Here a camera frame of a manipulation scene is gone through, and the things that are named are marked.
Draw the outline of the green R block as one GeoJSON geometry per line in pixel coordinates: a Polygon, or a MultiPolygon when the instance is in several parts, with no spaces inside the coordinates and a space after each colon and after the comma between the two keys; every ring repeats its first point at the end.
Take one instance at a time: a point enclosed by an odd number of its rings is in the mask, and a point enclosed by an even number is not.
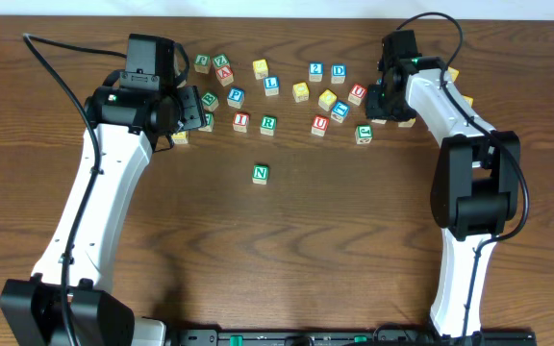
{"type": "Polygon", "coordinates": [[[277,118],[265,115],[262,118],[260,132],[262,135],[273,136],[277,125],[277,118]]]}

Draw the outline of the green N block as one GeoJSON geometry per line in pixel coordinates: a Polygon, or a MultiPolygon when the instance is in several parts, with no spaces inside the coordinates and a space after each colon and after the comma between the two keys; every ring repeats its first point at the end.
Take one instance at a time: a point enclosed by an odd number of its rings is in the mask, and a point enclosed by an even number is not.
{"type": "Polygon", "coordinates": [[[252,172],[252,182],[257,185],[266,185],[269,177],[267,165],[255,164],[252,172]]]}

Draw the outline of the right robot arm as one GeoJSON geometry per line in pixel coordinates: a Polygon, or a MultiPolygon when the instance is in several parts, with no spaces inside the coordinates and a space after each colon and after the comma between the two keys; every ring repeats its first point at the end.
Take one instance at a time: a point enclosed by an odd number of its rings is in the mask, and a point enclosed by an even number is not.
{"type": "Polygon", "coordinates": [[[487,267],[516,214],[520,142],[484,121],[456,89],[446,63],[419,53],[411,30],[382,40],[380,83],[368,89],[367,119],[404,124],[420,117],[440,147],[430,205],[441,228],[440,281],[430,310],[441,340],[480,342],[487,267]]]}

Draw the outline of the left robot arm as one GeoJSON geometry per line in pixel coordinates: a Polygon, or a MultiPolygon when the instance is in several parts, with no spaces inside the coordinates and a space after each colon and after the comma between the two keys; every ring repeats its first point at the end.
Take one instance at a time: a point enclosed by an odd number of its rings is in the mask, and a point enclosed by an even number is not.
{"type": "Polygon", "coordinates": [[[82,157],[58,227],[27,280],[7,280],[0,308],[21,345],[166,345],[163,321],[114,298],[118,241],[161,137],[206,125],[189,57],[169,38],[132,34],[123,68],[78,102],[82,157]]]}

